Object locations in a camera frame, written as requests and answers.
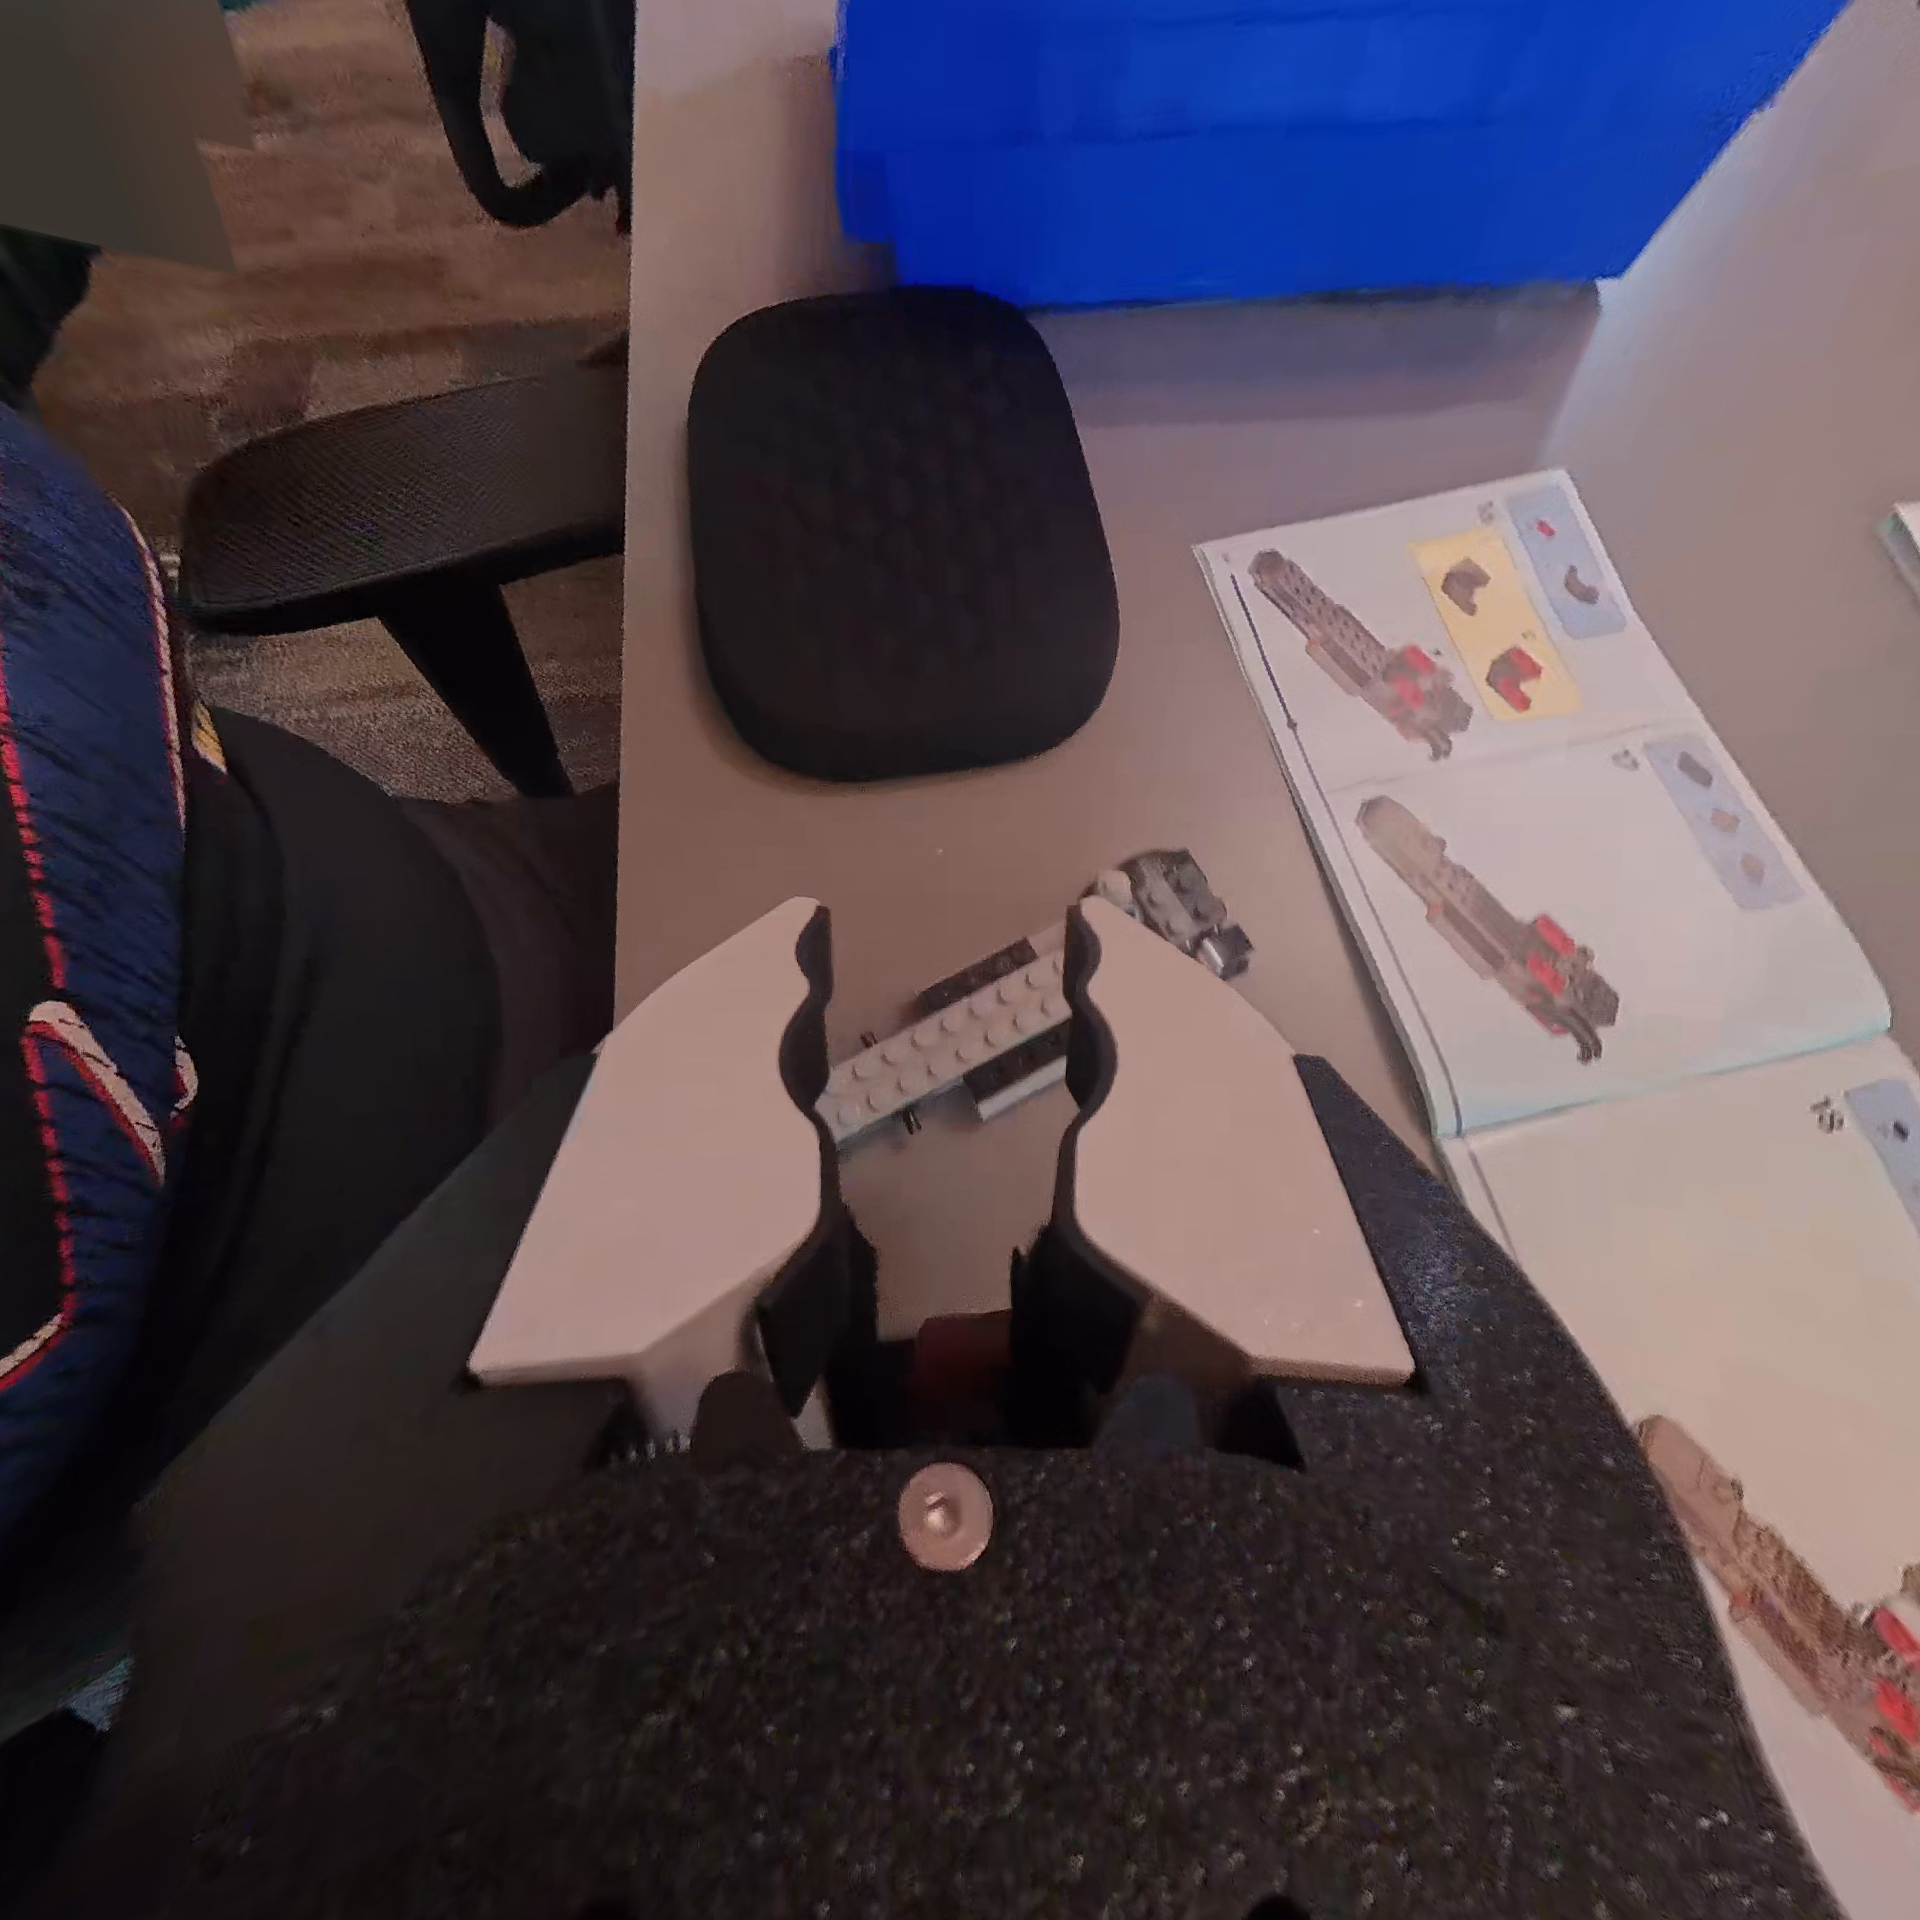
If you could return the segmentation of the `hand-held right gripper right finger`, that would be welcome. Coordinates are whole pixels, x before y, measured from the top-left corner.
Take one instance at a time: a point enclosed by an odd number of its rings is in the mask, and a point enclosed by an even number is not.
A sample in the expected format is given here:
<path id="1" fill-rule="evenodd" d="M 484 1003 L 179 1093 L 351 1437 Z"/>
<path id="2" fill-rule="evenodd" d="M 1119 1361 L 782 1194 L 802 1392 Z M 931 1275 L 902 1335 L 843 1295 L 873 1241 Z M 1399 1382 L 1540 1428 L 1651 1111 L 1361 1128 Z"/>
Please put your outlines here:
<path id="1" fill-rule="evenodd" d="M 1011 1277 L 1016 1433 L 1094 1433 L 1150 1377 L 1203 1433 L 1269 1386 L 1417 1384 L 1295 1048 L 1109 899 L 1068 910 L 1052 1206 Z"/>

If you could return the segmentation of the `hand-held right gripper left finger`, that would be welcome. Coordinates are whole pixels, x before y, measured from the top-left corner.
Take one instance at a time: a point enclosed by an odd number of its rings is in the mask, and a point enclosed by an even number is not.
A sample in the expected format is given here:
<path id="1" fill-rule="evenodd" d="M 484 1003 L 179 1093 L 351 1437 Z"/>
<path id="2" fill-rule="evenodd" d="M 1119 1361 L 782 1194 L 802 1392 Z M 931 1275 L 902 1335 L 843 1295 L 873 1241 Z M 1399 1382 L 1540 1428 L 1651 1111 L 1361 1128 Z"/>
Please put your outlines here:
<path id="1" fill-rule="evenodd" d="M 878 1337 L 878 1254 L 816 1111 L 831 992 L 829 907 L 795 898 L 606 1034 L 473 1378 L 618 1380 L 668 1438 L 743 1370 L 802 1441 L 833 1441 L 833 1370 Z"/>

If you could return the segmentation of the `long grey brick plate assembly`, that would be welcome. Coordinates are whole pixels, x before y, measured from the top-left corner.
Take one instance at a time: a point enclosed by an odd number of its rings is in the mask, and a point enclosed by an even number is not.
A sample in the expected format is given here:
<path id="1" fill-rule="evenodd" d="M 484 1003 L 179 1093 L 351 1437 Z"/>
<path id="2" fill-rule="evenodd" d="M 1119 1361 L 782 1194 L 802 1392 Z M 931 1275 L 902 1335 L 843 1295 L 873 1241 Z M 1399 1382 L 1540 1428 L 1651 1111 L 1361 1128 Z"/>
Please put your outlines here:
<path id="1" fill-rule="evenodd" d="M 964 1091 L 987 1120 L 1066 1073 L 1070 1007 L 1066 924 L 997 948 L 951 973 L 910 1007 L 907 1025 L 865 1034 L 829 1067 L 816 1110 L 840 1150 L 891 1125 L 914 1132 L 925 1105 Z"/>

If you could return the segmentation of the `grey desk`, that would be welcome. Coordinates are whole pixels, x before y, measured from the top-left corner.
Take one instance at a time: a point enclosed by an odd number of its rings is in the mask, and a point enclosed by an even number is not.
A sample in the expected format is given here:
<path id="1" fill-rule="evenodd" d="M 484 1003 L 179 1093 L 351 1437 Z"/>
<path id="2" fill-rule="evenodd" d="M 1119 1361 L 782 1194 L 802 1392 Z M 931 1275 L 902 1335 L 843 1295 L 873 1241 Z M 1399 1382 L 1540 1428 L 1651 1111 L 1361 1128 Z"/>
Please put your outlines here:
<path id="1" fill-rule="evenodd" d="M 1250 929 L 1244 990 L 1436 1163 L 1401 1043 L 1191 547 L 1566 468 L 1624 588 L 1886 985 L 1916 1065 L 1916 3 L 1850 3 L 1598 293 L 1046 315 L 1117 563 L 1120 652 L 1066 748 L 837 789 L 749 752 L 692 610 L 683 423 L 737 316 L 851 284 L 831 8 L 654 3 L 641 47 L 616 1003 L 794 895 L 833 915 L 835 1043 L 1191 846 Z M 1654 1142 L 1580 1120 L 1566 1175 L 1496 1153 L 1598 1252 L 1537 1277 L 1629 1414 L 1667 1414 L 1847 1605 L 1916 1566 L 1916 1231 L 1847 1093 L 1889 1044 L 1711 1091 Z"/>

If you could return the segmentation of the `small dark grey brick assembly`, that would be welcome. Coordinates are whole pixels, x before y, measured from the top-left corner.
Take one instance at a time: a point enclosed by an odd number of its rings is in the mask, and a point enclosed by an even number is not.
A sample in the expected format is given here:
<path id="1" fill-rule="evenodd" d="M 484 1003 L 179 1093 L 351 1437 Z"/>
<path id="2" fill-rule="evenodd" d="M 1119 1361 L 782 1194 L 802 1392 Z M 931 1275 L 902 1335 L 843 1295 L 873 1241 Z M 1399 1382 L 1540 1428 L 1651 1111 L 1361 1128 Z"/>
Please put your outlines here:
<path id="1" fill-rule="evenodd" d="M 1252 940 L 1187 849 L 1135 853 L 1095 874 L 1088 898 L 1109 899 L 1222 981 L 1252 962 Z"/>

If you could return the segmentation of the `person's black pants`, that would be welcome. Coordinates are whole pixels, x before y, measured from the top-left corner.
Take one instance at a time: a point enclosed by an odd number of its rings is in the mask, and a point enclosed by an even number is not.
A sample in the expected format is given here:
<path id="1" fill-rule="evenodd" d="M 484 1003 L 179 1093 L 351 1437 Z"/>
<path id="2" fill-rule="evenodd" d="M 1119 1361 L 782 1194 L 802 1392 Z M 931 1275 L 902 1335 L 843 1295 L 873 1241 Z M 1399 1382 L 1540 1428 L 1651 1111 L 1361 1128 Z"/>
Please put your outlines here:
<path id="1" fill-rule="evenodd" d="M 618 784 L 399 797 L 215 710 L 188 804 L 188 1116 L 117 1407 L 144 1490 L 556 1062 L 612 1025 Z"/>

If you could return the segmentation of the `toy brick instruction booklet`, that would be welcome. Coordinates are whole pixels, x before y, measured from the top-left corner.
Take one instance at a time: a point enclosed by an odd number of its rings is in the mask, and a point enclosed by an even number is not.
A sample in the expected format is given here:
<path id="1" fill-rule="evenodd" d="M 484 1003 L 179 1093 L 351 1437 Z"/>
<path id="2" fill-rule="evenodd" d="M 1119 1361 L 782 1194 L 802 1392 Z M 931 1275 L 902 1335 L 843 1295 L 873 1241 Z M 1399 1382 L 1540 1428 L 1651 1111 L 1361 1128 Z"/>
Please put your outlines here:
<path id="1" fill-rule="evenodd" d="M 1916 1915 L 1916 1065 L 1546 470 L 1194 550 L 1447 1175 L 1637 1430 L 1850 1915 Z"/>

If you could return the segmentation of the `black padded wrist rest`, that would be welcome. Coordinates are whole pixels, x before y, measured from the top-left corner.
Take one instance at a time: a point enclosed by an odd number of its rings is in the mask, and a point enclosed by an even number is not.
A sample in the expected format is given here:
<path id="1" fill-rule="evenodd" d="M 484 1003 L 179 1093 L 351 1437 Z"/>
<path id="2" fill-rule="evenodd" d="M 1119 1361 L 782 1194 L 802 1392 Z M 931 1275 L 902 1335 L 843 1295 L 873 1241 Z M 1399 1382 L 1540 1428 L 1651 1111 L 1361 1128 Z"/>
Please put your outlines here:
<path id="1" fill-rule="evenodd" d="M 686 416 L 703 657 L 804 781 L 1044 755 L 1117 671 L 1117 573 L 1068 392 L 1014 303 L 893 284 L 758 308 Z"/>

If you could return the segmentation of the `blue patterned jacket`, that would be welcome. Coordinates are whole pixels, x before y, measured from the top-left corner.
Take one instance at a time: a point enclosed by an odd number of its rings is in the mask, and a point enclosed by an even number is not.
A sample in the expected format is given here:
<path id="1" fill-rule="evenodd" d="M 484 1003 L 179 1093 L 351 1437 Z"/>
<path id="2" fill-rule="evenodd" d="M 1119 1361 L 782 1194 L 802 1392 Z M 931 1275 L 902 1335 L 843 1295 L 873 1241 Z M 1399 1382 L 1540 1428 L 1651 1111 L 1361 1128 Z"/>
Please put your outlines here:
<path id="1" fill-rule="evenodd" d="M 182 707 L 144 537 L 3 421 L 3 1525 L 46 1504 L 157 1277 L 179 1040 Z"/>

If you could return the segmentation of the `blue plastic bin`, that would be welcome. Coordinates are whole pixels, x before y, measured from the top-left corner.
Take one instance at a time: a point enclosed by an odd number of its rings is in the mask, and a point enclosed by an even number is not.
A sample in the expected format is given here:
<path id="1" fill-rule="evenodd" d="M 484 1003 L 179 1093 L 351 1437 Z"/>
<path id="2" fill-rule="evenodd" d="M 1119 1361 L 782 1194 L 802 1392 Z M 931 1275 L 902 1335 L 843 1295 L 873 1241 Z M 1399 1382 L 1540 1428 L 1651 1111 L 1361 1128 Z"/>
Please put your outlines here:
<path id="1" fill-rule="evenodd" d="M 1627 273 L 1840 1 L 851 1 L 837 199 L 1016 305 Z"/>

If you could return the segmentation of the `black chair base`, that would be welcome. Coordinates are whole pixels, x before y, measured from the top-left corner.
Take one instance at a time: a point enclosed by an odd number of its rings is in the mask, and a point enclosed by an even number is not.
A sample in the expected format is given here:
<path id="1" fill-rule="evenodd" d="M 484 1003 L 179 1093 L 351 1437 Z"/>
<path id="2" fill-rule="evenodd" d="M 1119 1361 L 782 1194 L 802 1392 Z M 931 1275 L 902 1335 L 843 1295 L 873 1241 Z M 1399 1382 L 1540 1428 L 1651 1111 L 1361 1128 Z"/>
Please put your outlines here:
<path id="1" fill-rule="evenodd" d="M 633 11 L 612 1 L 407 1 L 454 166 L 504 227 L 547 227 L 612 199 L 632 231 Z M 529 166 L 506 178 L 484 112 L 490 30 L 504 42 L 501 116 Z"/>

